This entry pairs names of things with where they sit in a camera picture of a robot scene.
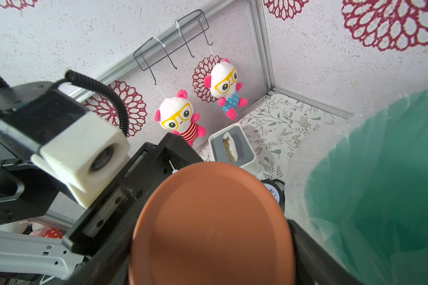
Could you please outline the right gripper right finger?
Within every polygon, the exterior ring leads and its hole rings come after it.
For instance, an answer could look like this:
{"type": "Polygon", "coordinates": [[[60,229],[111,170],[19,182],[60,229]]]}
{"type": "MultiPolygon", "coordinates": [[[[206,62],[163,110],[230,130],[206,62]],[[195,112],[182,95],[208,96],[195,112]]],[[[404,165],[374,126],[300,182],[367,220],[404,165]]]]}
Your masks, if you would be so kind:
{"type": "Polygon", "coordinates": [[[294,245],[297,285],[359,285],[361,283],[295,221],[287,222],[294,245]]]}

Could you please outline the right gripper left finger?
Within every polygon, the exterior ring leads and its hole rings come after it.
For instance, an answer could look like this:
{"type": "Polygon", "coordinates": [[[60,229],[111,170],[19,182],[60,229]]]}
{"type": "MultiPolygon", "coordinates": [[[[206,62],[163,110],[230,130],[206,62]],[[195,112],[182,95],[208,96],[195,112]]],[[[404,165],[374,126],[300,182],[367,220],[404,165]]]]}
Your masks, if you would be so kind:
{"type": "Polygon", "coordinates": [[[133,229],[114,230],[111,238],[64,283],[66,285],[128,285],[133,229]]]}

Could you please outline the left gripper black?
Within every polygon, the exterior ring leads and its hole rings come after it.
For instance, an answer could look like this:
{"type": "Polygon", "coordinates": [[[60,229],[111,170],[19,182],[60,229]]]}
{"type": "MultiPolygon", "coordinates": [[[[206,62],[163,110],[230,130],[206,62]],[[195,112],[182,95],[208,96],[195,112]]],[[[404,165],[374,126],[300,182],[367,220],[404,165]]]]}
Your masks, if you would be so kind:
{"type": "Polygon", "coordinates": [[[173,171],[202,162],[179,135],[144,143],[63,237],[72,253],[94,256],[109,241],[130,240],[137,219],[156,188],[173,171]]]}

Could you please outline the brown jar lid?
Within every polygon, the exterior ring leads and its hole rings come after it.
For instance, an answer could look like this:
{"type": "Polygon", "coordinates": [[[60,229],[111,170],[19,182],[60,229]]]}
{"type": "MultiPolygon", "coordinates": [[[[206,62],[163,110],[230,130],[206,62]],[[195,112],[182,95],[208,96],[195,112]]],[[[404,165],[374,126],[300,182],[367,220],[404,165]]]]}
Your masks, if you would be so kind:
{"type": "Polygon", "coordinates": [[[202,162],[180,169],[146,202],[133,233],[132,285],[292,285],[287,220],[247,171],[202,162]]]}

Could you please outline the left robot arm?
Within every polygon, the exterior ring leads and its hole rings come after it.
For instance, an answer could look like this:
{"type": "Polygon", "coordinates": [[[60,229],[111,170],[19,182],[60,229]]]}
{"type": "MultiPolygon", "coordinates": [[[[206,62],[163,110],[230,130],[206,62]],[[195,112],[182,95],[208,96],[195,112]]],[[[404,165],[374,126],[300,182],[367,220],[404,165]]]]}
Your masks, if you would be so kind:
{"type": "Polygon", "coordinates": [[[129,116],[119,95],[74,71],[15,87],[0,78],[0,225],[44,216],[60,192],[86,208],[59,241],[0,234],[0,273],[128,283],[146,202],[172,171],[202,160],[175,134],[129,156],[129,116]]]}

